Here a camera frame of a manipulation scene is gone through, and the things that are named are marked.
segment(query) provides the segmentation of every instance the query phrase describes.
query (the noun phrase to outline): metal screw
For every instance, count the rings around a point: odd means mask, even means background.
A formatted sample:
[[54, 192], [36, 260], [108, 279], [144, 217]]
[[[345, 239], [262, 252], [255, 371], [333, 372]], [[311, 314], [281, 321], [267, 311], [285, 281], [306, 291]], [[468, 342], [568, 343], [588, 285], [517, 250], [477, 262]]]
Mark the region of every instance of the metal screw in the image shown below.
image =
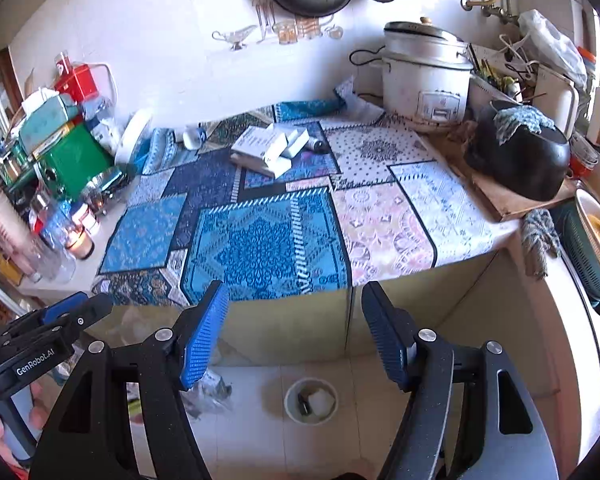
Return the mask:
[[94, 341], [89, 345], [89, 352], [92, 354], [99, 354], [104, 350], [104, 343], [102, 341]]
[[502, 345], [497, 341], [489, 341], [487, 343], [487, 350], [492, 354], [502, 354]]
[[173, 332], [169, 328], [161, 328], [155, 333], [155, 338], [158, 341], [168, 341], [173, 337]]
[[429, 341], [429, 342], [435, 341], [436, 338], [438, 337], [436, 335], [436, 333], [433, 332], [433, 330], [430, 328], [423, 328], [422, 330], [420, 330], [418, 332], [418, 335], [420, 336], [420, 339], [422, 339], [423, 341]]

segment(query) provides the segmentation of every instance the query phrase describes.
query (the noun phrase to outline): tiled floor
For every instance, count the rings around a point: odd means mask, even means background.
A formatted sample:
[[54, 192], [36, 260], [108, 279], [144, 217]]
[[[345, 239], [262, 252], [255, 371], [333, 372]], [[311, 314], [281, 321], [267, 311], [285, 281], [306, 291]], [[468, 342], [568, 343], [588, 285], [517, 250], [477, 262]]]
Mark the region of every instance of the tiled floor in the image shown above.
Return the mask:
[[[205, 414], [191, 428], [214, 480], [330, 480], [347, 471], [376, 478], [407, 405], [376, 355], [323, 364], [221, 368], [232, 410]], [[339, 408], [321, 426], [285, 413], [286, 390], [317, 377], [337, 390]], [[142, 426], [133, 428], [141, 473], [153, 474]]]

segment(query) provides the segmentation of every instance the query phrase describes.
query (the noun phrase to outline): candle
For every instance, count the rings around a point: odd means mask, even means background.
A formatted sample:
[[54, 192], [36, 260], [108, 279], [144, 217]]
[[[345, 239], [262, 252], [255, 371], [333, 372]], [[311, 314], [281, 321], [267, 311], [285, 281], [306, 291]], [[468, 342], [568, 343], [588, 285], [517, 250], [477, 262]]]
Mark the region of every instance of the candle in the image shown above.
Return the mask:
[[93, 253], [93, 240], [83, 229], [81, 233], [72, 232], [69, 235], [67, 250], [79, 260], [86, 260]]

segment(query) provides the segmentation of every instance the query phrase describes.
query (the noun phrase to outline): black pot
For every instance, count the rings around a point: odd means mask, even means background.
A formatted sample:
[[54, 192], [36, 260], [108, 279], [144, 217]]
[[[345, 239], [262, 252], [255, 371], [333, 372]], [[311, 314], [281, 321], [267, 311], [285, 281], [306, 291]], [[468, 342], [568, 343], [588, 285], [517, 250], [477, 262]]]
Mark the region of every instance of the black pot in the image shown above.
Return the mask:
[[560, 190], [569, 167], [569, 142], [558, 129], [542, 128], [535, 134], [520, 126], [507, 142], [499, 145], [493, 120], [500, 110], [513, 106], [518, 105], [492, 101], [483, 108], [466, 161], [474, 170], [491, 175], [522, 196], [542, 202], [551, 200]]

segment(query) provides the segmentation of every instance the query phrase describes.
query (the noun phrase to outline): dish towel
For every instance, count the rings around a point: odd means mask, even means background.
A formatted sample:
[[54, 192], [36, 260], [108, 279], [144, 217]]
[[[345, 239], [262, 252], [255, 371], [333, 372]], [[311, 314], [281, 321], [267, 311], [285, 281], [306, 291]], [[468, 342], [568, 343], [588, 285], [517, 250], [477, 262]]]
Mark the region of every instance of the dish towel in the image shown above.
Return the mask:
[[533, 133], [540, 133], [541, 126], [555, 130], [555, 123], [533, 106], [515, 106], [501, 110], [493, 120], [496, 126], [496, 139], [499, 145], [507, 142], [520, 126], [526, 126]]
[[546, 256], [558, 257], [560, 239], [547, 209], [527, 213], [522, 224], [522, 251], [527, 276], [542, 280], [547, 277]]

